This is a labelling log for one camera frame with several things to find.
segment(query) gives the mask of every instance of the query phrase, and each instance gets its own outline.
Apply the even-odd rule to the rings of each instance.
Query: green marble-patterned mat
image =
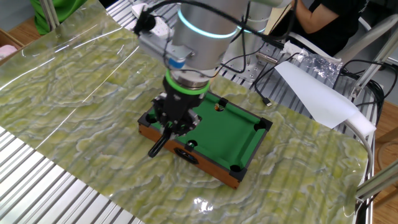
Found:
[[[151,223],[351,223],[366,151],[223,77],[211,90],[274,125],[238,190],[163,150],[137,120],[165,68],[96,0],[0,67],[0,126]]]

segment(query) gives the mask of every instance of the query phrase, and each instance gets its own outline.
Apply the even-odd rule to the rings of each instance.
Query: black cable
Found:
[[[291,55],[289,58],[287,58],[287,59],[285,60],[285,62],[288,61],[288,60],[290,60],[290,59],[292,59],[294,56],[296,56],[296,55],[298,55],[298,54],[300,54],[300,53],[294,53],[294,54]],[[261,96],[261,98],[262,98],[263,101],[264,101],[264,100],[268,100],[268,98],[266,98],[265,96],[262,95],[261,91],[258,89],[257,84],[258,84],[258,82],[259,82],[264,76],[266,76],[269,72],[271,72],[277,65],[271,67],[270,69],[268,69],[268,71],[266,71],[264,74],[262,74],[263,71],[266,69],[266,66],[264,66],[264,68],[262,68],[262,70],[260,71],[259,76],[258,76],[258,77],[256,78],[256,80],[253,82],[255,91]]]
[[[278,25],[278,22],[282,19],[282,16],[285,14],[285,12],[286,12],[286,10],[287,10],[287,8],[288,8],[289,6],[290,6],[290,5],[287,5],[287,6],[285,7],[284,11],[283,11],[282,14],[279,16],[278,20],[276,20],[276,23],[272,26],[271,32],[272,32],[272,31],[275,29],[275,27]]]
[[[389,64],[379,63],[379,62],[372,62],[372,61],[367,61],[367,60],[357,60],[357,59],[356,59],[356,60],[350,60],[349,62],[347,62],[347,63],[343,66],[343,68],[341,68],[340,73],[339,73],[339,76],[343,76],[343,75],[341,74],[342,71],[347,67],[347,65],[349,65],[350,63],[353,63],[353,62],[370,63],[370,64],[385,66],[385,67],[389,67],[389,68],[393,69],[393,71],[395,72],[395,75],[396,75],[396,76],[395,76],[394,82],[392,83],[392,86],[391,86],[390,90],[387,92],[387,94],[384,95],[381,99],[378,99],[378,100],[376,100],[376,101],[369,102],[369,103],[361,103],[361,104],[358,104],[358,105],[356,105],[356,106],[372,105],[372,104],[377,104],[377,103],[383,102],[383,101],[391,94],[392,90],[394,89],[394,87],[395,87],[395,85],[396,85],[396,83],[397,83],[397,80],[398,80],[398,70],[397,70],[395,67],[393,67],[392,65],[389,65]],[[352,75],[355,75],[355,73],[354,73],[354,74],[346,74],[345,76],[351,76],[351,77],[353,77]]]
[[[248,2],[248,8],[246,9],[246,17],[244,18],[244,23],[246,24],[248,22],[249,19],[249,13],[250,13],[250,1]],[[220,63],[222,66],[226,67],[227,69],[233,71],[234,73],[238,73],[238,74],[242,74],[244,73],[244,71],[246,70],[246,46],[245,46],[245,42],[244,42],[244,29],[241,29],[240,31],[241,35],[242,35],[242,50],[243,50],[243,68],[242,70],[237,70],[231,67],[227,67],[226,64]]]
[[[366,206],[364,208],[362,208],[362,206],[366,203],[363,202],[360,207],[358,208],[358,215],[356,218],[356,222],[355,224],[359,224],[359,223],[365,223],[366,220],[366,210],[371,206],[372,202],[374,201],[374,199],[379,195],[379,193],[373,195],[373,197],[371,199],[369,199],[369,202],[366,204]]]
[[[249,13],[250,13],[250,1],[248,2],[248,8],[246,9],[246,15],[245,15],[246,18],[244,18],[244,16],[242,16],[242,21],[243,21],[245,24],[248,23],[248,20],[249,20]],[[241,30],[239,31],[239,33],[238,33],[237,35],[235,35],[234,38],[232,38],[230,44],[233,43],[238,37],[240,37],[240,36],[243,34],[243,32],[244,32],[244,29],[241,29]]]
[[[240,26],[242,30],[248,30],[249,32],[252,32],[254,35],[256,35],[258,37],[261,37],[263,40],[267,41],[267,40],[283,40],[283,39],[286,39],[289,36],[289,32],[293,28],[293,23],[294,23],[294,18],[295,18],[295,11],[296,11],[296,8],[297,8],[298,1],[295,1],[294,9],[293,9],[294,13],[292,13],[292,16],[290,18],[290,24],[289,24],[289,26],[287,28],[287,32],[286,32],[286,34],[284,34],[281,37],[274,37],[274,36],[271,36],[271,35],[265,35],[265,34],[263,34],[261,32],[258,32],[256,30],[254,30],[252,27],[249,27],[248,25],[246,25],[244,22],[237,20],[233,16],[230,16],[230,15],[228,15],[227,13],[225,13],[225,12],[223,12],[221,10],[218,10],[218,9],[216,9],[214,7],[211,7],[211,6],[207,5],[207,4],[204,4],[202,2],[197,2],[197,1],[191,1],[191,0],[168,0],[168,1],[162,1],[162,2],[157,3],[156,5],[148,8],[145,11],[145,14],[148,15],[148,14],[154,12],[156,9],[158,9],[160,7],[166,6],[168,4],[176,4],[176,3],[190,4],[192,6],[201,7],[203,9],[208,10],[208,11],[214,12],[215,14],[217,14],[219,16],[222,16],[225,19],[227,19],[227,20],[233,22],[234,24]]]
[[[246,56],[250,56],[250,55],[254,55],[254,54],[258,53],[258,52],[263,48],[263,46],[264,46],[265,44],[266,44],[266,43],[263,42],[260,48],[258,48],[255,52],[252,52],[252,53],[250,53],[250,54],[246,54]],[[217,76],[217,74],[219,74],[219,72],[221,71],[221,69],[223,69],[223,68],[228,68],[228,66],[227,66],[228,63],[232,62],[233,60],[235,60],[235,59],[237,59],[237,58],[241,58],[241,57],[243,57],[243,56],[245,56],[245,55],[237,56],[237,57],[232,58],[232,59],[230,59],[229,61],[225,62],[224,64],[221,64],[221,67],[218,69],[218,71],[217,71],[217,73],[216,73],[215,76]]]

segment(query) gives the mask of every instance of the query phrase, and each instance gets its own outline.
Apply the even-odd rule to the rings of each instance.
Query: green cloth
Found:
[[[63,22],[87,0],[53,0],[58,20]],[[39,0],[30,0],[35,9],[35,25],[40,35],[50,32],[50,27],[45,20],[44,11]]]

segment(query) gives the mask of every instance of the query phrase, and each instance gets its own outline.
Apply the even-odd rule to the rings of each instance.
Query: person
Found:
[[[315,0],[307,9],[302,0],[297,1],[296,18],[292,32],[309,40],[328,55],[334,56],[342,50],[348,39],[358,31],[358,19],[369,0]],[[281,36],[287,31],[289,13],[272,31],[271,35]],[[290,38],[293,44],[304,47]]]

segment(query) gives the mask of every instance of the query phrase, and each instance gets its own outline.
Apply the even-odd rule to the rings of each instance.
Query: blue light ring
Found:
[[[210,32],[201,30],[197,27],[195,27],[193,24],[191,24],[189,21],[187,21],[187,19],[183,16],[181,9],[178,10],[178,17],[180,18],[181,22],[184,23],[189,29],[195,31],[196,33],[200,34],[200,35],[204,35],[205,37],[210,37],[210,38],[214,38],[214,39],[226,39],[226,38],[230,38],[233,35],[235,35],[237,30],[234,30],[234,32],[230,33],[230,34],[212,34]]]

